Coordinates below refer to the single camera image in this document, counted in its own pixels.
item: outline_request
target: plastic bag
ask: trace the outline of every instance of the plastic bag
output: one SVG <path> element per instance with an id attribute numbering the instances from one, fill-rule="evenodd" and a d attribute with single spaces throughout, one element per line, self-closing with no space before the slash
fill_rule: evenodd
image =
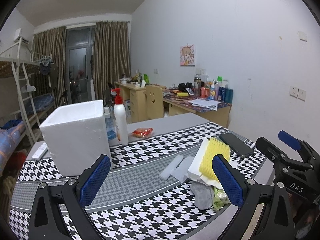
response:
<path id="1" fill-rule="evenodd" d="M 223 189 L 214 187 L 213 209 L 218 211 L 225 204 L 230 204 L 230 200 Z"/>
<path id="2" fill-rule="evenodd" d="M 132 135 L 138 138 L 148 138 L 153 132 L 153 128 L 138 128 L 132 132 Z"/>

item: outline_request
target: red snack packet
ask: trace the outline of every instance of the red snack packet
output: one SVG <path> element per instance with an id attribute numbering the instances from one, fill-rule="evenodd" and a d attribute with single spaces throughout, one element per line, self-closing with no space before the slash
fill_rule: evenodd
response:
<path id="1" fill-rule="evenodd" d="M 153 128 L 138 128 L 133 131 L 132 135 L 138 138 L 148 138 L 153 132 Z"/>

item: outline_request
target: light switch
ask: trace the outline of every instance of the light switch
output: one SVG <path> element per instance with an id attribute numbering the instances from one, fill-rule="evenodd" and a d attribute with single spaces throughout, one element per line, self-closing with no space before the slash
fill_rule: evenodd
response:
<path id="1" fill-rule="evenodd" d="M 307 95 L 307 92 L 302 90 L 302 89 L 299 89 L 298 91 L 298 98 L 302 101 L 306 101 L 306 95 Z"/>

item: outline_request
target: metal screw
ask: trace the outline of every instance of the metal screw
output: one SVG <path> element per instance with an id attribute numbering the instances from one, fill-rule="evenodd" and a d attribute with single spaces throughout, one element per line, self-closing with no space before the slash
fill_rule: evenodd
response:
<path id="1" fill-rule="evenodd" d="M 39 188 L 44 188 L 45 187 L 45 182 L 42 182 L 39 184 Z"/>
<path id="2" fill-rule="evenodd" d="M 283 185 L 283 183 L 282 182 L 277 182 L 277 185 L 278 185 L 278 187 L 280 187 L 280 188 L 283 188 L 284 187 L 284 185 Z"/>
<path id="3" fill-rule="evenodd" d="M 73 184 L 75 184 L 76 183 L 76 179 L 69 179 L 68 180 L 68 184 L 69 185 L 73 185 Z"/>
<path id="4" fill-rule="evenodd" d="M 256 183 L 256 182 L 254 181 L 254 179 L 251 179 L 251 178 L 247 179 L 247 182 L 248 182 L 250 185 L 253 185 L 253 184 Z"/>

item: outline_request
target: yellow object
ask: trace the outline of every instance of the yellow object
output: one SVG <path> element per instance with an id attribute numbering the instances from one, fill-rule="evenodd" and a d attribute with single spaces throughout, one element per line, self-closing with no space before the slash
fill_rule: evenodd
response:
<path id="1" fill-rule="evenodd" d="M 211 138 L 200 164 L 199 171 L 208 179 L 214 179 L 219 182 L 217 176 L 212 170 L 212 159 L 217 154 L 222 154 L 223 157 L 225 157 L 225 159 L 229 162 L 230 147 L 216 138 Z"/>
<path id="2" fill-rule="evenodd" d="M 189 94 L 188 93 L 178 93 L 177 96 L 178 97 L 188 97 Z"/>

